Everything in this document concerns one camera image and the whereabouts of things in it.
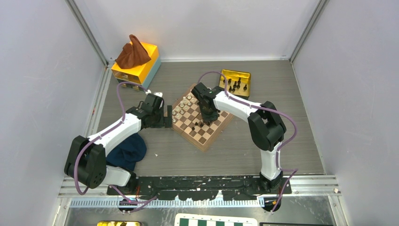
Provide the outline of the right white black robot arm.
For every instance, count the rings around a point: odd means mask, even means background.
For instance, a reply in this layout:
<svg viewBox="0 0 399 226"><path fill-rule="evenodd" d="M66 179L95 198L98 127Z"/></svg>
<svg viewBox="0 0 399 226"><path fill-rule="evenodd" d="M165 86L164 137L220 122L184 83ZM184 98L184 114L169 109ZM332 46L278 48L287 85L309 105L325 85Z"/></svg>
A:
<svg viewBox="0 0 399 226"><path fill-rule="evenodd" d="M251 102L221 87L207 88L201 82L194 86L191 93L198 100L204 122L214 122L224 111L248 123L252 141L261 153L261 187L266 193L275 192L283 176L278 167L277 149L287 129L273 103Z"/></svg>

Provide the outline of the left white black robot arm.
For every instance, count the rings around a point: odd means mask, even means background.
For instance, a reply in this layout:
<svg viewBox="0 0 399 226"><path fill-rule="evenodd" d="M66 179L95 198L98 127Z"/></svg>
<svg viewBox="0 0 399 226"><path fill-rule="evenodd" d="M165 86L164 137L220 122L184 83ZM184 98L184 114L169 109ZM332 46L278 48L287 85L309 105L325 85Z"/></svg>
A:
<svg viewBox="0 0 399 226"><path fill-rule="evenodd" d="M77 136L72 140L64 172L74 179L75 188L83 195L79 185L94 189L100 185L118 186L125 194L136 191L133 172L107 164L106 157L129 136L146 128L170 128L172 107L167 106L161 92L147 93L145 100L123 111L122 117L106 129L89 137Z"/></svg>

